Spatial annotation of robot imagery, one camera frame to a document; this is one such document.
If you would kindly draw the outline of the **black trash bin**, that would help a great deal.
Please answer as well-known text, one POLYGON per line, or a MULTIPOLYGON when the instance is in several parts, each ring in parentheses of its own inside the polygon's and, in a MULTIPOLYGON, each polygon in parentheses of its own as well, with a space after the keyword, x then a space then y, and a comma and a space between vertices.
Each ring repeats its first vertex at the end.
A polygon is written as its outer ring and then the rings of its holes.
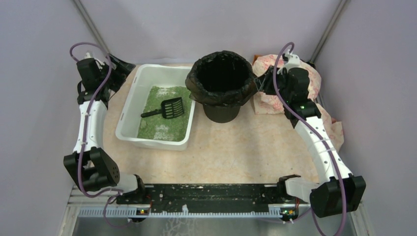
POLYGON ((240 111, 241 106, 222 107, 203 105, 204 112, 208 119, 216 123, 228 123, 234 120, 240 111))

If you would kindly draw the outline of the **white plastic litter box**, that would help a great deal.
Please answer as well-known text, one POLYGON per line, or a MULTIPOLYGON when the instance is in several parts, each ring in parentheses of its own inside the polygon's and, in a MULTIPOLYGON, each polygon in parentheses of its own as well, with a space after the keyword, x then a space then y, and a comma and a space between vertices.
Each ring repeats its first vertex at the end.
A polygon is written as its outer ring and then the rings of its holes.
POLYGON ((185 150, 195 111, 195 101, 190 99, 185 86, 190 70, 189 66, 139 66, 116 127, 116 137, 141 148, 185 150), (182 116, 141 118, 142 113, 159 109, 163 100, 176 97, 183 101, 185 113, 182 116), (139 129, 142 119, 147 122, 145 129, 139 129))

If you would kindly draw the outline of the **black litter scoop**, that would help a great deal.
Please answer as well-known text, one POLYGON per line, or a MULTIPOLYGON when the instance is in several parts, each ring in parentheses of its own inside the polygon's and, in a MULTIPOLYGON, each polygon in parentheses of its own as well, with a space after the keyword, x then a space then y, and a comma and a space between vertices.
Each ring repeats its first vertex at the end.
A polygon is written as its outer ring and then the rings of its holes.
POLYGON ((181 97, 163 100, 160 108, 142 113, 141 118, 147 118, 155 115, 162 115, 164 119, 174 119, 182 116, 185 113, 184 105, 181 97))

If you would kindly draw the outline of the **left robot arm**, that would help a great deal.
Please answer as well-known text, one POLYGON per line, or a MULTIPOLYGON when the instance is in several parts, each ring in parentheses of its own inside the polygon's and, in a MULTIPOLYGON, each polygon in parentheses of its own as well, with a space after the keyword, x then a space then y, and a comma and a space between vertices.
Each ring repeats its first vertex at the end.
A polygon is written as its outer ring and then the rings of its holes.
POLYGON ((111 92, 117 92, 134 65, 109 55, 101 62, 90 54, 76 63, 81 81, 77 85, 80 109, 76 145, 63 164, 79 190, 93 198, 116 191, 118 204, 142 203, 146 188, 138 175, 121 173, 116 162, 103 148, 104 120, 111 92))

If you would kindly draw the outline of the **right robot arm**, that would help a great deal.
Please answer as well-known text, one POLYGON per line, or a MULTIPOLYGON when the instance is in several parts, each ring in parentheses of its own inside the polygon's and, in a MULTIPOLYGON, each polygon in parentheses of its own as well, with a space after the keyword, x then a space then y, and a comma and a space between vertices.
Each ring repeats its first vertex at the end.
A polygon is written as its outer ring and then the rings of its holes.
POLYGON ((319 218, 357 210, 366 182, 344 164, 326 133, 318 106, 308 98, 308 71, 283 68, 274 74, 270 67, 254 82, 259 91, 283 99, 284 114, 306 143, 319 176, 317 183, 299 175, 281 177, 278 188, 283 197, 309 203, 319 218))

